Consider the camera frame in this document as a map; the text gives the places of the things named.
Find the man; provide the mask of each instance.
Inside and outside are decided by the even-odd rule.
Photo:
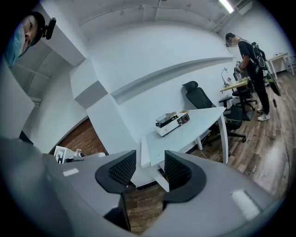
[[[248,71],[248,74],[253,82],[257,95],[261,101],[262,106],[258,108],[257,111],[263,114],[260,117],[258,117],[258,120],[265,121],[270,119],[269,100],[265,90],[263,70],[261,68],[257,68],[257,65],[253,63],[256,61],[256,58],[253,52],[252,45],[232,33],[227,33],[225,39],[226,45],[228,47],[235,47],[237,45],[239,46],[240,54],[243,60],[238,70],[240,72],[242,72],[245,69]]]
[[[38,12],[31,12],[22,20],[11,36],[4,52],[9,67],[12,67],[18,57],[40,40],[44,26],[44,17]]]

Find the table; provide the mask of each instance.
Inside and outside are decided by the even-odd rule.
[[[273,73],[274,73],[274,76],[275,76],[276,80],[278,79],[278,76],[277,76],[277,73],[276,73],[276,71],[274,69],[274,66],[273,66],[272,61],[281,58],[283,60],[283,62],[284,62],[284,65],[286,67],[286,70],[288,71],[288,67],[286,66],[286,63],[285,63],[285,60],[284,60],[285,57],[288,57],[288,60],[289,60],[289,63],[291,65],[291,69],[292,69],[292,74],[293,74],[293,76],[295,76],[294,70],[293,70],[293,65],[292,65],[292,62],[291,62],[291,58],[289,57],[288,53],[283,53],[283,54],[280,54],[280,55],[276,55],[275,57],[272,57],[270,59],[267,59],[269,65],[271,66],[271,68],[273,70]]]
[[[223,163],[228,163],[228,139],[223,112],[225,107],[196,109],[189,111],[190,120],[175,130],[161,137],[152,131],[142,137],[141,167],[144,168],[167,192],[169,185],[158,171],[164,169],[165,150],[187,152],[192,142],[195,142],[216,121],[220,128]]]
[[[229,87],[226,87],[226,88],[222,89],[220,92],[231,90],[231,89],[234,89],[234,88],[239,88],[239,87],[242,87],[242,86],[246,86],[248,84],[248,82],[249,82],[249,79],[250,79],[250,77],[248,76],[248,77],[243,78],[241,81],[235,81],[235,82],[231,83]],[[242,120],[251,121],[251,119],[253,117],[253,114],[254,114],[254,111],[246,111],[244,99],[243,99],[243,97],[241,95],[241,90],[238,89],[237,91],[238,91],[239,96],[240,96],[240,103],[241,103],[241,110],[242,110]]]

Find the face mask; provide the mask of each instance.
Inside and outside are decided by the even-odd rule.
[[[21,55],[24,44],[25,32],[23,29],[23,25],[19,24],[18,27],[15,29],[12,37],[10,38],[6,50],[4,52],[4,57],[9,67],[12,67],[17,58]]]

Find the curved white desk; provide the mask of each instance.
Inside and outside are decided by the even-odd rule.
[[[142,138],[141,166],[154,177],[154,179],[169,192],[169,185],[158,171],[159,165],[164,170],[165,150],[187,152],[188,145],[199,140],[216,121],[218,121],[222,149],[223,163],[228,163],[228,139],[223,112],[226,108],[216,107],[209,109],[196,109],[189,111],[190,120],[170,133],[161,137],[155,131]]]

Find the ceiling light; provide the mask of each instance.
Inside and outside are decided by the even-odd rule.
[[[229,13],[233,12],[232,6],[227,2],[227,0],[219,0],[223,4],[223,6],[227,9]]]

